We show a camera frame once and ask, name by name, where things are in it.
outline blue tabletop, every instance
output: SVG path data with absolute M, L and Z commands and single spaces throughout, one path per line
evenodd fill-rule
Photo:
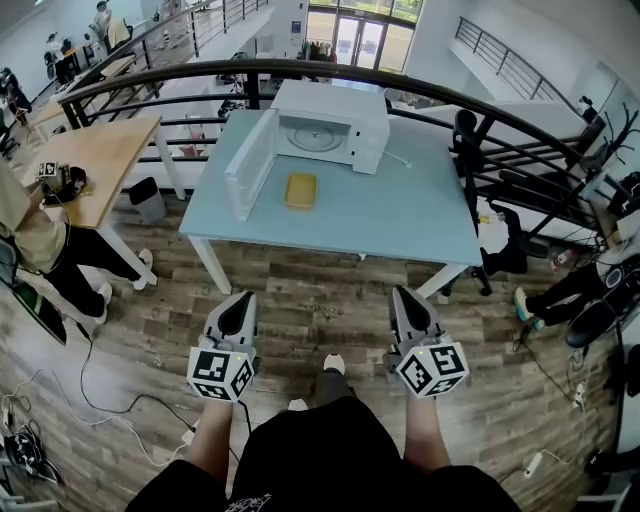
M 278 156 L 247 221 L 234 215 L 224 171 L 263 112 L 231 114 L 207 162 L 180 226 L 205 238 L 406 260 L 480 266 L 475 228 L 448 148 L 392 122 L 375 175 L 350 166 Z M 289 174 L 313 173 L 318 192 L 311 212 L 284 202 Z

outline window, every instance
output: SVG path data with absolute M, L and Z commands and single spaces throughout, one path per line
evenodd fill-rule
M 340 8 L 377 12 L 388 16 L 392 3 L 393 0 L 340 0 Z
M 331 44 L 335 23 L 335 14 L 310 12 L 307 19 L 307 41 L 321 41 Z
M 396 0 L 391 16 L 417 23 L 421 6 L 422 0 Z
M 380 71 L 402 73 L 412 36 L 413 30 L 410 28 L 389 24 L 387 38 L 380 56 L 380 66 L 378 67 Z

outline black t-shirt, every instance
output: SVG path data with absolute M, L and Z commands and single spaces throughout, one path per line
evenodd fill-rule
M 127 508 L 206 512 L 282 510 L 518 511 L 477 468 L 430 476 L 403 461 L 361 401 L 345 397 L 304 412 L 283 412 L 256 428 L 245 447 L 231 500 L 225 483 L 185 461 L 173 462 Z

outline glass door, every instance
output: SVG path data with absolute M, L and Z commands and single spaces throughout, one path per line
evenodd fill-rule
M 358 48 L 355 65 L 361 68 L 373 69 L 382 39 L 382 24 L 371 21 L 360 23 Z
M 353 65 L 360 21 L 342 16 L 338 20 L 338 36 L 335 46 L 338 64 Z

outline trash bin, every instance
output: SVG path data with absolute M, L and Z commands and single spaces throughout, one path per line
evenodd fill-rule
M 167 210 L 156 180 L 145 178 L 129 190 L 129 200 L 137 208 L 145 222 L 151 223 L 165 217 Z

